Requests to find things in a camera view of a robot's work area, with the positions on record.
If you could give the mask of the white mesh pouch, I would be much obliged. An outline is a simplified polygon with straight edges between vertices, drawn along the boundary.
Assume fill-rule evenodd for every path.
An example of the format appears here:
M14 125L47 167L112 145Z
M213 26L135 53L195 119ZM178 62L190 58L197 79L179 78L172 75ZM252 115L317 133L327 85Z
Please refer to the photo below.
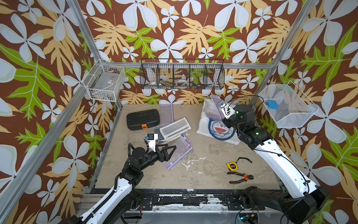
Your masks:
M191 129L192 128L186 118L181 118L169 125L161 127L159 131L164 140L169 140Z

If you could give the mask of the white Doraemon canvas bag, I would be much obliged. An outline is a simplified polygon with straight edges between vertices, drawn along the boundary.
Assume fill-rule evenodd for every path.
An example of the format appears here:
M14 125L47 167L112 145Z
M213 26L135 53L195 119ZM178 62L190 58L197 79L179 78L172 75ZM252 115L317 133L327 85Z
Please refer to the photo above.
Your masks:
M211 106L213 106L211 98L205 99L196 132L219 141L239 145L241 141L232 127L228 128L222 120L217 121L210 117Z

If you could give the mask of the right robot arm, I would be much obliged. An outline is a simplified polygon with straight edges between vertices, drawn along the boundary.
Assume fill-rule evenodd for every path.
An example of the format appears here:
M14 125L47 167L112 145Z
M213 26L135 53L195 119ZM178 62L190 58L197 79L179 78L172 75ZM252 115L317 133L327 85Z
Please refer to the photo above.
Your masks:
M286 188L285 192L279 193L248 187L243 191L246 204L280 211L294 224L302 224L319 212L330 196L329 190L318 186L300 171L272 135L256 124L254 109L249 105L230 105L223 111L239 140L265 160Z

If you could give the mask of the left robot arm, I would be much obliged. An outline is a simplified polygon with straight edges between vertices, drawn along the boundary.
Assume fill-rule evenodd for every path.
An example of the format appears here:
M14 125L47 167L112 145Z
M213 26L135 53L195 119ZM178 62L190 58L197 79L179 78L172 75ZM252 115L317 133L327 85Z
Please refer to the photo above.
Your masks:
M144 176L143 170L155 162L169 161L176 146L158 144L154 151L128 144L128 158L115 177L114 186L81 216L72 216L68 224L113 224L130 209L140 206L140 193L134 188Z

